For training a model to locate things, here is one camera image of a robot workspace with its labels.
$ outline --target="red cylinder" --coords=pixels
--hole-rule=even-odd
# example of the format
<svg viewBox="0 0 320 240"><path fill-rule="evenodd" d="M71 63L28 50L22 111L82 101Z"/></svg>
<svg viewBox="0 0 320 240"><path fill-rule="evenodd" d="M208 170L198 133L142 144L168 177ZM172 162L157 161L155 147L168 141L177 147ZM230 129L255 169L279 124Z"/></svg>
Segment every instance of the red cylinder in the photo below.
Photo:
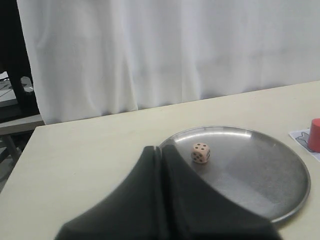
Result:
<svg viewBox="0 0 320 240"><path fill-rule="evenodd" d="M311 122L308 148L320 153L320 118L313 119Z"/></svg>

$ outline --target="metal tray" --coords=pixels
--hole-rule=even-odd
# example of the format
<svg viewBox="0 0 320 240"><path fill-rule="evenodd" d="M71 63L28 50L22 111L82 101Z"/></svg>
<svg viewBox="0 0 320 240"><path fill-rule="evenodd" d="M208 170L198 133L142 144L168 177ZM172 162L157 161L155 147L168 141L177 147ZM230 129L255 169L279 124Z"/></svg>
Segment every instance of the metal tray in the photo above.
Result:
<svg viewBox="0 0 320 240"><path fill-rule="evenodd" d="M206 143L211 156L194 163L194 143ZM160 147L175 145L197 174L222 195L278 223L295 214L308 198L311 180L301 158L263 133L233 126L203 126L179 132Z"/></svg>

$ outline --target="die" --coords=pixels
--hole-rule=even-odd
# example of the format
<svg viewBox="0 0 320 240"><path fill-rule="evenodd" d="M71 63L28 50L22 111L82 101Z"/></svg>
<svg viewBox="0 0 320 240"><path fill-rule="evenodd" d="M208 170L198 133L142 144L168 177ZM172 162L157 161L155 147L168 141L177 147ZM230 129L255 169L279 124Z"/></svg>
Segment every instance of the die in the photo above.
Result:
<svg viewBox="0 0 320 240"><path fill-rule="evenodd" d="M191 153L192 160L197 164L205 164L210 157L210 148L208 144L197 142L193 145L193 151Z"/></svg>

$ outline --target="black object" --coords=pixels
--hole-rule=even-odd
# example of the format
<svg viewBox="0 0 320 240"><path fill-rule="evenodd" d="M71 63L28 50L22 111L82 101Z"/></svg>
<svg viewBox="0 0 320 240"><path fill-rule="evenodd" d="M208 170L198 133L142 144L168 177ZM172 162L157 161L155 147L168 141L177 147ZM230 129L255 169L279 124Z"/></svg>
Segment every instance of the black object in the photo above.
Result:
<svg viewBox="0 0 320 240"><path fill-rule="evenodd" d="M124 182L56 240L280 240L273 225L207 185L176 148L145 147Z"/></svg>
<svg viewBox="0 0 320 240"><path fill-rule="evenodd" d="M0 65L6 71L18 105L0 107L0 123L39 113L35 92L26 92L21 82L33 84L29 58L16 0L0 1Z"/></svg>

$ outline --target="table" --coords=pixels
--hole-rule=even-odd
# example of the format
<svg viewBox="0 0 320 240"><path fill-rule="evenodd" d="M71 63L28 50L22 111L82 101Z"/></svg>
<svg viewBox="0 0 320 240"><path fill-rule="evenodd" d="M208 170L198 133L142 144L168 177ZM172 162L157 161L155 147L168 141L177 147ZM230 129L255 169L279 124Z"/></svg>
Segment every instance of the table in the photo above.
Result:
<svg viewBox="0 0 320 240"><path fill-rule="evenodd" d="M17 147L15 146L11 135L31 131L44 124L45 123L39 114L0 123L0 138L5 143L6 148L15 163L18 161L20 153L17 151Z"/></svg>
<svg viewBox="0 0 320 240"><path fill-rule="evenodd" d="M289 131L320 117L320 81L37 127L0 194L3 240L52 240L63 223L114 190L144 146L189 128L229 125L282 141L305 162L311 193L280 233L320 236L320 164Z"/></svg>

